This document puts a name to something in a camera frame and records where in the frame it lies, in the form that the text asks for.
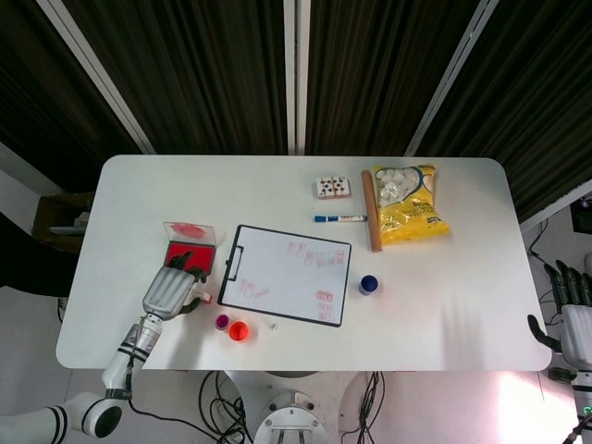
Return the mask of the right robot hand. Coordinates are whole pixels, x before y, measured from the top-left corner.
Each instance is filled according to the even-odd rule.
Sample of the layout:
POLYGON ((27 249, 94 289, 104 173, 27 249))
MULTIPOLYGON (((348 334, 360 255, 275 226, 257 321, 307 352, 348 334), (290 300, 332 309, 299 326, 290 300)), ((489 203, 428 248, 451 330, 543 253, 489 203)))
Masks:
POLYGON ((582 372, 592 372, 592 277, 579 273, 558 260, 556 266, 544 264, 559 316, 561 337, 543 332, 536 317, 527 316, 529 329, 537 342, 561 354, 565 362, 582 372))

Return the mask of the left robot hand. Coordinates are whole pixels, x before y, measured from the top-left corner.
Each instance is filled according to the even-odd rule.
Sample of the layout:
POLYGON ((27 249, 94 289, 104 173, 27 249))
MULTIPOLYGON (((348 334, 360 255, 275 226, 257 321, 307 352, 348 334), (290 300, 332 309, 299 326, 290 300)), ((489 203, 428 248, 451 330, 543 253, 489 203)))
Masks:
POLYGON ((159 269, 142 299, 145 313, 168 321, 200 305, 201 297, 193 287, 204 283, 207 274, 197 266, 186 268, 191 256, 192 252, 175 255, 159 269))

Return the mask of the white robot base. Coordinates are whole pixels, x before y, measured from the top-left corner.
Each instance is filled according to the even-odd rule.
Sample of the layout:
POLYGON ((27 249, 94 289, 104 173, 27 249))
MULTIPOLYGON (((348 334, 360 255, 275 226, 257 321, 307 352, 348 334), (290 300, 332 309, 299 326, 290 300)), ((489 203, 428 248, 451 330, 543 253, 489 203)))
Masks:
POLYGON ((328 444, 324 417, 308 395, 284 391, 264 408, 253 444, 328 444))

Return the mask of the red ink pad clear lid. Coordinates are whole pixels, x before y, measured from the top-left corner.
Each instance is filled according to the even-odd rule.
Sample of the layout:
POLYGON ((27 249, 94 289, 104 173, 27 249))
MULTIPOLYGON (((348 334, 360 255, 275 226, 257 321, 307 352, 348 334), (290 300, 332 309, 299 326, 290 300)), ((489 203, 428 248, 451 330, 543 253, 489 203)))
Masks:
POLYGON ((216 255, 216 236, 210 226, 187 222, 165 222, 168 238, 164 265, 171 266, 175 260, 183 263, 183 270, 198 268, 209 276, 216 255))

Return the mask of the black box device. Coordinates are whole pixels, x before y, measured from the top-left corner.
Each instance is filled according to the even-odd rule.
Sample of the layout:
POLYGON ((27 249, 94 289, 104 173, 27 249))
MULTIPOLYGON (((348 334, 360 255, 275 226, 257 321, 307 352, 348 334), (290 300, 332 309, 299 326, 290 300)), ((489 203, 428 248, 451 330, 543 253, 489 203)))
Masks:
POLYGON ((592 235, 592 197, 582 197, 570 205, 573 231, 592 235))

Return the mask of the brown cardboard box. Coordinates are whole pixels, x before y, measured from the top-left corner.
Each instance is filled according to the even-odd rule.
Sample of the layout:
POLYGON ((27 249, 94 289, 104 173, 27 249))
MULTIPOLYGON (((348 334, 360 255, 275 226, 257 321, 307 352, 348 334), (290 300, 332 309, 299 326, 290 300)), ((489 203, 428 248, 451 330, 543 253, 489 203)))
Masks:
POLYGON ((56 250, 78 254, 93 199, 93 192, 42 196, 31 229, 32 237, 56 250))

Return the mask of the playing card deck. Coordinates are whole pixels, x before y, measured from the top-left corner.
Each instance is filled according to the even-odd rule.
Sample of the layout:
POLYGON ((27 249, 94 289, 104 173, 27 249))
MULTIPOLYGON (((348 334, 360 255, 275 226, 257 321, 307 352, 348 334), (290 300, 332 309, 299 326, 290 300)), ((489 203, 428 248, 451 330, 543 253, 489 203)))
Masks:
POLYGON ((352 196, 349 179, 345 176, 319 178, 315 182, 316 196, 320 200, 349 198, 352 196))

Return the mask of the yellow snack bag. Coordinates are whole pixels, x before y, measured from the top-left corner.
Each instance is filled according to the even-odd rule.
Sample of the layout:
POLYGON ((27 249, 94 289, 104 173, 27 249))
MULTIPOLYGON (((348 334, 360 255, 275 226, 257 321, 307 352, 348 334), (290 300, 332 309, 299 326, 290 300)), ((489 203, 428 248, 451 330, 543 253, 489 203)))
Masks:
POLYGON ((381 243, 422 241, 450 233, 435 208, 436 166, 375 166, 377 222, 381 243))

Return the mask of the wooden rolling stick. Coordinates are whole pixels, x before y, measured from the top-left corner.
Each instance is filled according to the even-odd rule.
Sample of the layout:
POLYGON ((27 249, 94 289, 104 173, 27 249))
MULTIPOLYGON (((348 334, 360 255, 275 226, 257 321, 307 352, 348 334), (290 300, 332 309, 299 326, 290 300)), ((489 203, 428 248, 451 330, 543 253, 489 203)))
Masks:
POLYGON ((373 178, 369 170, 363 170, 361 172, 361 181, 364 192, 364 204, 366 210, 371 251, 373 253, 378 253, 382 251, 382 243, 380 239, 380 231, 378 225, 378 215, 376 209, 376 197, 374 191, 373 178))

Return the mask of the white partition frame post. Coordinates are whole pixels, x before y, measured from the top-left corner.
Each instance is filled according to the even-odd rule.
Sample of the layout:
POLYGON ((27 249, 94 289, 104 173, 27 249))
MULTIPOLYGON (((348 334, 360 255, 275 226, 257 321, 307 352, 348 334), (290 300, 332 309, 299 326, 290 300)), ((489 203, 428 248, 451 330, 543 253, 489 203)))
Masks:
POLYGON ((119 123, 143 154, 156 154, 156 150, 133 115, 116 84, 93 51, 79 25, 69 13, 63 0, 35 0, 60 38, 74 55, 94 87, 103 96, 119 123))
POLYGON ((454 50, 450 62, 444 70, 442 77, 435 89, 425 112, 419 121, 413 136, 408 143, 404 156, 416 155, 422 140, 429 130, 432 122, 442 107, 450 89, 462 71, 466 60, 472 53, 479 37, 487 26, 491 16, 496 10, 500 0, 479 0, 474 14, 470 18, 462 37, 454 50))
POLYGON ((312 0, 282 3, 288 154, 304 155, 312 0))

